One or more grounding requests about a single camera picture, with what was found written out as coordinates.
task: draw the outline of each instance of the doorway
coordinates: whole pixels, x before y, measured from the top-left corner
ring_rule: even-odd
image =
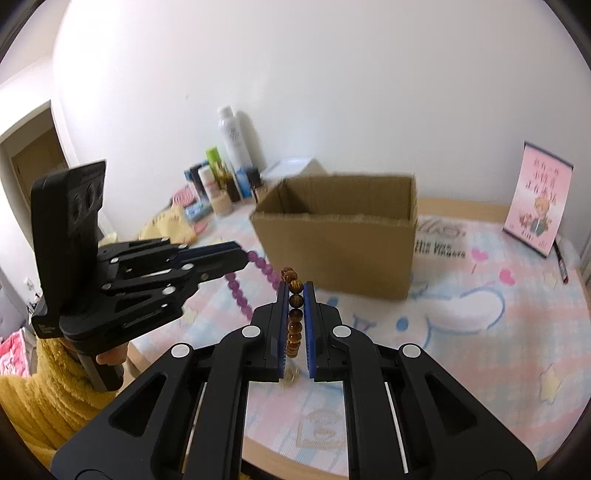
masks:
[[[42,176],[67,168],[51,109],[23,123],[0,144],[0,183],[28,243],[31,229],[31,188]]]

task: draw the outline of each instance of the yellow fuzzy sweater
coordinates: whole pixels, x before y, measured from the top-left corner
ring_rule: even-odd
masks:
[[[49,468],[56,450],[114,397],[94,391],[57,339],[37,341],[37,373],[0,375],[0,405],[33,454]],[[244,474],[241,480],[250,480]]]

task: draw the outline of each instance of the open cardboard box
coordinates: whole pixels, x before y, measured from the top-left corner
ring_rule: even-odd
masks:
[[[251,222],[277,271],[291,266],[327,290],[388,300],[408,295],[417,227],[411,176],[294,177]]]

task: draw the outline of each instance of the star print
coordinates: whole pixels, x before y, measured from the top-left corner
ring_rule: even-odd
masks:
[[[556,399],[558,388],[562,384],[562,379],[557,375],[554,364],[550,365],[548,370],[540,375],[540,381],[542,383],[540,400],[552,405]]]
[[[558,281],[552,272],[544,272],[544,283],[554,290]]]

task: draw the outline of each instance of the anime character illustration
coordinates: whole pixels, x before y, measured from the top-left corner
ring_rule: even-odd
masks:
[[[522,227],[529,228],[531,233],[540,236],[548,231],[548,226],[552,223],[552,220],[548,218],[550,201],[546,197],[537,197],[534,209],[537,214],[536,218],[530,213],[524,213],[519,216],[519,222]]]

